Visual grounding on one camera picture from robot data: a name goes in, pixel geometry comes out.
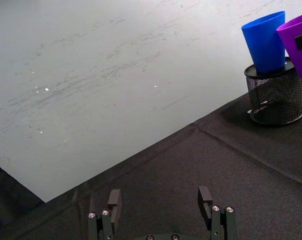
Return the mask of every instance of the screw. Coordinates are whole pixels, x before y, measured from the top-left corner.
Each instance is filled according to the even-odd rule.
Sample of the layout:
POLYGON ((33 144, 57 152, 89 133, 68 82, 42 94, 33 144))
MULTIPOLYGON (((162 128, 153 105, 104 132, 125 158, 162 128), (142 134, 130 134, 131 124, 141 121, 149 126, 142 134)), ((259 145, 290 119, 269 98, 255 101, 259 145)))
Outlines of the screw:
POLYGON ((171 236, 172 240, 179 240, 179 236, 177 234, 174 234, 171 236))
POLYGON ((96 214, 94 212, 89 213, 88 217, 93 219, 96 216, 96 214))
POLYGON ((220 208, 219 208, 218 206, 213 206, 212 209, 213 209, 214 211, 219 211, 219 210, 220 210, 220 208))
POLYGON ((230 207, 230 206, 228 206, 228 207, 226 208, 226 210, 227 210, 229 213, 232 213, 232 212, 234 211, 233 208, 230 207))

